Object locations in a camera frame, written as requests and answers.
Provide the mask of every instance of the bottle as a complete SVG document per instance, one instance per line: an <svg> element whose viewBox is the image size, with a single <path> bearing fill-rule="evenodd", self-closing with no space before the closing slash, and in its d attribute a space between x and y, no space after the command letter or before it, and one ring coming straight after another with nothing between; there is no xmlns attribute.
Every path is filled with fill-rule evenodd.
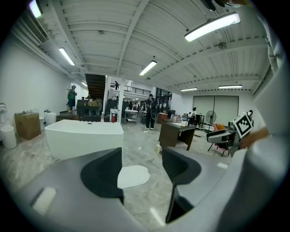
<svg viewBox="0 0 290 232"><path fill-rule="evenodd" d="M155 147L155 153L158 155L160 150L161 150L161 146L160 146L160 142L158 142L158 144L156 144L156 147Z"/></svg>
<svg viewBox="0 0 290 232"><path fill-rule="evenodd" d="M101 122L104 122L104 112L101 113Z"/></svg>

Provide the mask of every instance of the standing fan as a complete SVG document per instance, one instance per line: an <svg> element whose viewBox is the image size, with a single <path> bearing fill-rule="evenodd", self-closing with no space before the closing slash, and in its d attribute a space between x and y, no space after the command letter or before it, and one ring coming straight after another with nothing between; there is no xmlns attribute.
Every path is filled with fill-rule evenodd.
<svg viewBox="0 0 290 232"><path fill-rule="evenodd" d="M206 116L205 116L205 119L208 121L209 123L209 127L208 127L208 133L211 132L209 130L210 126L212 123L214 123L214 121L217 119L217 115L214 111L209 111L207 112Z"/></svg>

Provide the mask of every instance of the staircase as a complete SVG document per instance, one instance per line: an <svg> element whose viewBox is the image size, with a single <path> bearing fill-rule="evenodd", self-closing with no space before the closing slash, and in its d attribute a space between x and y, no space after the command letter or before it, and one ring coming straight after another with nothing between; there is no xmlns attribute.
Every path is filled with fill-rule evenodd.
<svg viewBox="0 0 290 232"><path fill-rule="evenodd" d="M87 88L94 99L104 100L106 77L95 74L86 74Z"/></svg>

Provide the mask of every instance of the dark pants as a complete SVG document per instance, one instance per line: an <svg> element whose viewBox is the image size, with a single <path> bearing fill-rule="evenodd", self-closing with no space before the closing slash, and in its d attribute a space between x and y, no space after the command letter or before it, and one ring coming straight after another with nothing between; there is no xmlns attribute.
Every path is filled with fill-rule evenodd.
<svg viewBox="0 0 290 232"><path fill-rule="evenodd" d="M146 128L154 128L154 122L155 122L155 120L152 119L152 117L151 117L151 110L147 110Z"/></svg>

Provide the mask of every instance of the concrete pillar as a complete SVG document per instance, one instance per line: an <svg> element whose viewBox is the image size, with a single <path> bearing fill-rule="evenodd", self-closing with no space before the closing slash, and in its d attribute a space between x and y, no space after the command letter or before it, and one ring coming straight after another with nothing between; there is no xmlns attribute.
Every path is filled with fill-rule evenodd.
<svg viewBox="0 0 290 232"><path fill-rule="evenodd" d="M105 108L107 105L107 100L108 100L108 91L110 89L110 84L111 84L111 77L106 77L106 84L105 84L105 91L104 91L104 102L103 102L103 112L105 112Z"/></svg>
<svg viewBox="0 0 290 232"><path fill-rule="evenodd" d="M122 77L121 86L120 86L120 94L119 94L119 105L118 105L118 110L119 110L120 116L118 117L118 121L117 122L119 122L119 123L121 123L121 115L122 115L122 106L123 106L123 96L124 96L124 86L125 86L125 82L126 82L125 77Z"/></svg>

